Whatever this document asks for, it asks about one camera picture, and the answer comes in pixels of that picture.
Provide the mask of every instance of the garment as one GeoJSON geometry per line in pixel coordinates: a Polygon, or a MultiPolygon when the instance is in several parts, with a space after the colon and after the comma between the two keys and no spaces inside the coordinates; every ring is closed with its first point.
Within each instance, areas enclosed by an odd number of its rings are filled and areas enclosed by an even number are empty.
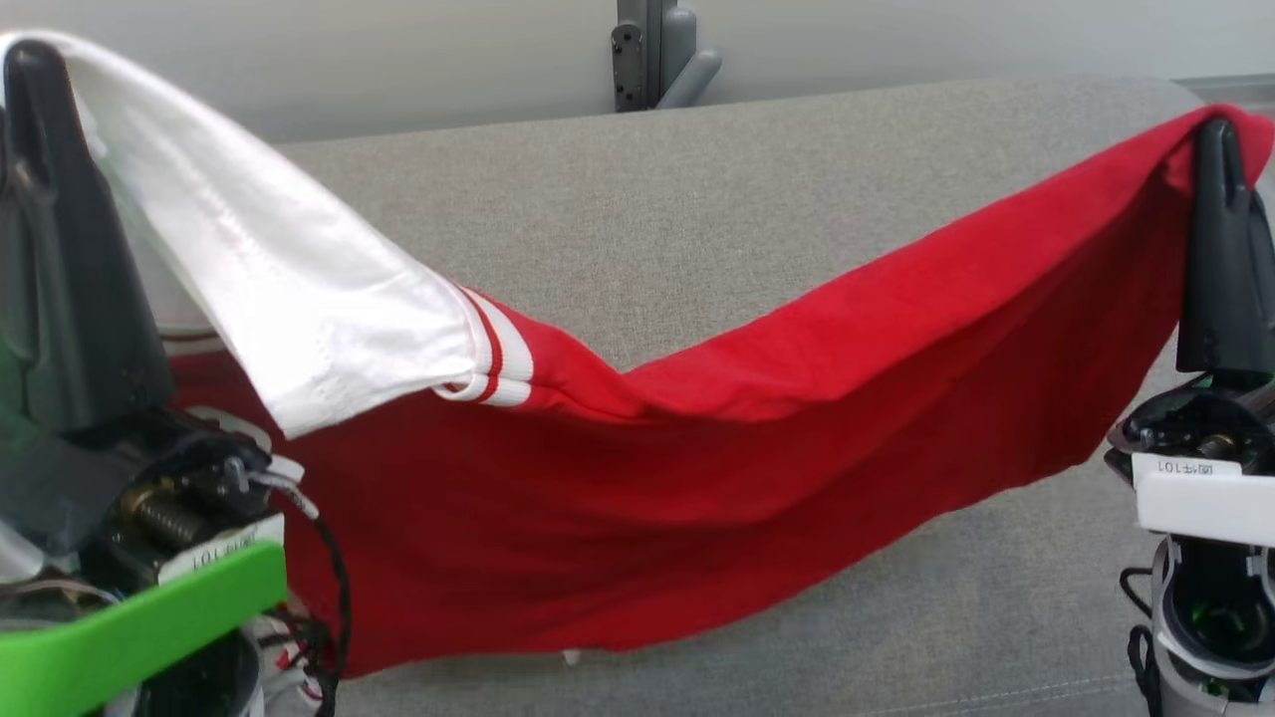
{"type": "MultiPolygon", "coordinates": [[[[353,587],[352,674],[634,648],[807,588],[1086,459],[1178,315],[1191,142],[1130,139],[771,314],[621,374],[408,256],[242,128],[50,32],[181,406],[301,462],[353,587]]],[[[326,547],[289,583],[337,623],[326,547]]]]}
{"type": "MultiPolygon", "coordinates": [[[[1200,110],[626,374],[463,290],[473,376],[275,444],[349,563],[353,672],[690,635],[1085,461],[1177,320],[1218,114],[1255,181],[1271,124],[1200,110]]],[[[231,353],[175,367],[270,424],[231,353]]],[[[335,619],[298,521],[288,569],[335,619]]]]}

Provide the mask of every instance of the white wall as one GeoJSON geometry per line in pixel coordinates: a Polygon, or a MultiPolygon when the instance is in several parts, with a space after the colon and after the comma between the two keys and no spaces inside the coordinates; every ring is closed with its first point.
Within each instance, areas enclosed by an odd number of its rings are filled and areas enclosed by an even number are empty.
{"type": "MultiPolygon", "coordinates": [[[[1275,0],[686,0],[708,102],[1066,71],[1275,73],[1275,0]]],[[[607,112],[615,0],[0,0],[269,139],[607,112]]]]}

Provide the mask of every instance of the black cable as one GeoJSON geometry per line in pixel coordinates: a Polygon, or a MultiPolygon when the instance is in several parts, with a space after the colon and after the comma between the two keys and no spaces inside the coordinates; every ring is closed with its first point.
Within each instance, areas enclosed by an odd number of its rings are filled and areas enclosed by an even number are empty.
{"type": "MultiPolygon", "coordinates": [[[[268,615],[272,615],[287,624],[288,632],[292,633],[292,637],[296,639],[298,646],[305,646],[303,649],[298,652],[297,658],[306,658],[306,675],[314,677],[323,690],[319,711],[315,712],[315,717],[335,717],[337,686],[340,684],[340,677],[344,675],[346,669],[349,665],[349,639],[353,612],[351,606],[349,572],[346,569],[346,560],[340,554],[340,546],[337,543],[337,536],[332,532],[332,528],[328,527],[328,522],[319,514],[319,509],[310,503],[310,499],[305,498],[295,484],[268,482],[265,485],[282,489],[284,495],[298,509],[301,509],[306,517],[310,517],[311,523],[314,523],[315,529],[319,532],[319,537],[323,540],[324,545],[328,546],[328,552],[332,559],[332,572],[337,578],[337,609],[339,612],[338,619],[340,620],[340,630],[338,633],[334,649],[335,663],[333,667],[323,667],[323,665],[328,661],[328,656],[324,652],[332,643],[332,633],[328,629],[328,625],[319,620],[298,617],[288,612],[273,611],[268,612],[268,615]]],[[[274,642],[273,638],[265,639],[272,643],[274,642]]]]}
{"type": "Polygon", "coordinates": [[[1151,629],[1146,625],[1135,625],[1128,633],[1128,665],[1133,669],[1133,680],[1137,689],[1146,699],[1146,709],[1150,717],[1163,717],[1164,706],[1160,703],[1160,669],[1155,663],[1155,647],[1151,639],[1151,629]],[[1144,654],[1142,644],[1146,644],[1144,654]]]}
{"type": "Polygon", "coordinates": [[[1128,579],[1133,575],[1151,577],[1153,573],[1150,568],[1125,568],[1119,573],[1119,589],[1125,591],[1125,597],[1148,617],[1151,616],[1151,606],[1142,600],[1142,596],[1133,591],[1133,587],[1128,584],[1128,579]]]}
{"type": "Polygon", "coordinates": [[[349,573],[346,570],[346,560],[340,555],[340,546],[337,545],[337,536],[333,535],[326,521],[324,521],[323,517],[316,517],[314,519],[314,524],[319,531],[319,537],[321,537],[324,543],[328,545],[328,551],[332,554],[332,572],[337,577],[337,587],[339,591],[337,610],[339,611],[340,619],[340,632],[337,634],[337,665],[326,675],[324,675],[324,677],[330,681],[330,685],[323,685],[323,704],[320,704],[319,712],[315,717],[335,717],[337,685],[340,683],[340,677],[346,672],[346,667],[349,665],[349,624],[353,612],[349,595],[349,573]]]}

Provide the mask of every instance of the white fabric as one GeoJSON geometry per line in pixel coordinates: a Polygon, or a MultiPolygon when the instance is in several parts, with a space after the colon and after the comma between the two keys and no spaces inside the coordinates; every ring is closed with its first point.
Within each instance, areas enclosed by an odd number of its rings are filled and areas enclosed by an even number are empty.
{"type": "Polygon", "coordinates": [[[166,338],[215,329],[289,436],[472,380],[463,296],[246,130],[47,31],[166,338]]]}

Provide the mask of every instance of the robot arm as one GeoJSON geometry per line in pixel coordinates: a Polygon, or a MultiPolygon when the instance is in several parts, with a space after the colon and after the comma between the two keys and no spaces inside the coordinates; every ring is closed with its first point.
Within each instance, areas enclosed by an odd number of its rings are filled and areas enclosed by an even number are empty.
{"type": "Polygon", "coordinates": [[[1234,128],[1206,125],[1195,159],[1177,366],[1202,374],[1139,406],[1107,453],[1165,536],[1121,575],[1150,620],[1130,662],[1153,717],[1275,716],[1275,245],[1234,128]]]}
{"type": "MultiPolygon", "coordinates": [[[[122,693],[105,714],[241,714],[261,661],[241,625],[286,598],[269,499],[307,505],[297,467],[233,421],[170,407],[168,358],[61,55],[19,42],[4,80],[0,713],[82,714],[122,693]]],[[[339,551],[305,512],[348,615],[339,551]]],[[[323,626],[280,619],[309,633],[296,639],[330,714],[348,620],[329,662],[323,626]]]]}

